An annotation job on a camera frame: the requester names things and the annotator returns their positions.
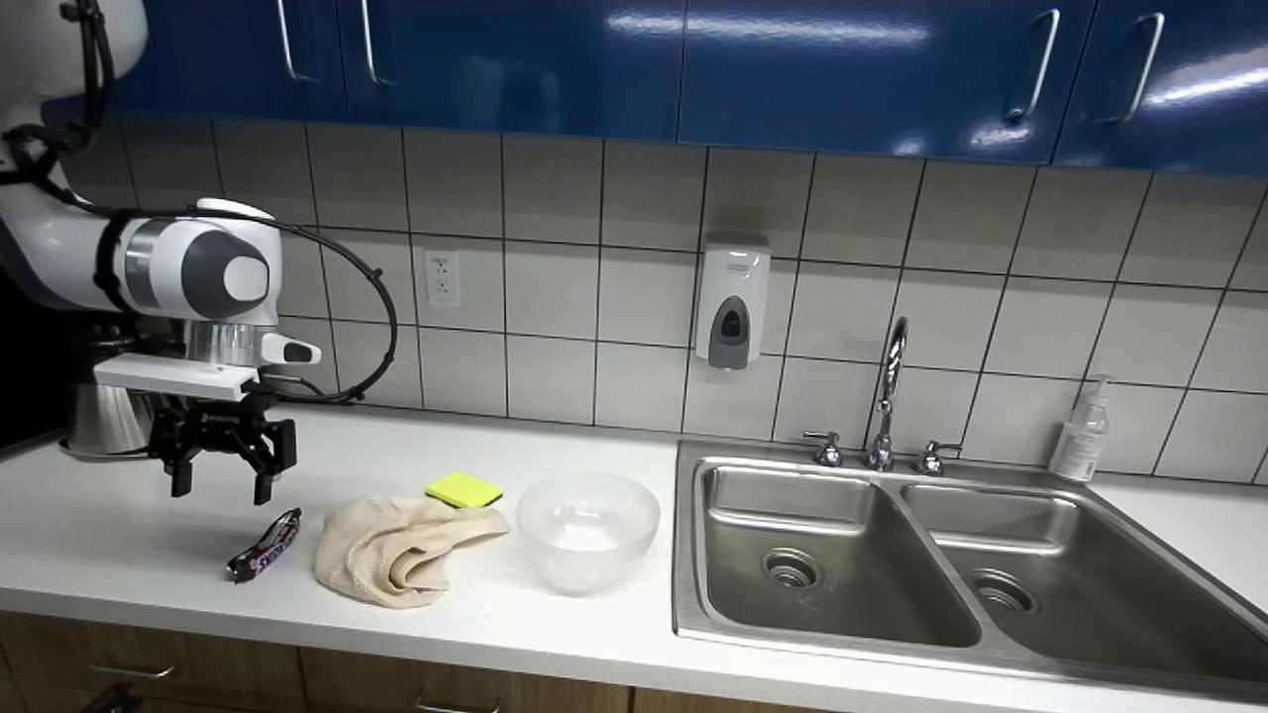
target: white bowl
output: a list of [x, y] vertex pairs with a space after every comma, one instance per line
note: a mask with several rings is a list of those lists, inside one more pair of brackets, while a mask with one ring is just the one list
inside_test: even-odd
[[622, 474], [558, 474], [514, 510], [530, 568], [562, 595], [622, 582], [657, 533], [657, 500]]

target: stainless steel sink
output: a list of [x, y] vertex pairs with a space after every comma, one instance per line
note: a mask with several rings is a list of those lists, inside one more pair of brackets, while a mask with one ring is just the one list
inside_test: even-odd
[[1268, 617], [1045, 474], [680, 445], [675, 615], [684, 638], [1268, 702]]

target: beige cloth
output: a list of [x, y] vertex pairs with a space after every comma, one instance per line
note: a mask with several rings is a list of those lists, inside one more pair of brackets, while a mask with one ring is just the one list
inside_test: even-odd
[[410, 611], [445, 595], [445, 557], [506, 533], [501, 510], [453, 510], [436, 500], [366, 500], [330, 515], [312, 576], [358, 602]]

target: white tile wall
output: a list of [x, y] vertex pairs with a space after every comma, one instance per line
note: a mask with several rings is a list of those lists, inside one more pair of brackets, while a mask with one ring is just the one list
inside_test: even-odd
[[[861, 445], [905, 313], [905, 453], [1044, 467], [1085, 371], [1111, 371], [1106, 467], [1266, 467], [1266, 181], [295, 123], [127, 123], [66, 170], [99, 198], [231, 195], [350, 231], [404, 325], [375, 405]], [[688, 355], [710, 231], [778, 249], [748, 371]], [[455, 257], [460, 306], [427, 306], [427, 255]], [[375, 355], [367, 290], [305, 240], [280, 318], [327, 346], [327, 393]]]

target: sink drain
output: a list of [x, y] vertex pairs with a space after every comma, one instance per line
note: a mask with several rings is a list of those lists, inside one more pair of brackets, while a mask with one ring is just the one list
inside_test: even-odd
[[974, 576], [974, 589], [988, 606], [997, 606], [997, 611], [1020, 611], [1020, 615], [1034, 615], [1038, 602], [1032, 597], [1032, 589], [1024, 589], [1024, 582], [1007, 572], [996, 572], [996, 568], [982, 568]]
[[785, 587], [785, 589], [810, 589], [822, 582], [822, 568], [810, 552], [801, 548], [773, 548], [766, 556], [766, 580]]

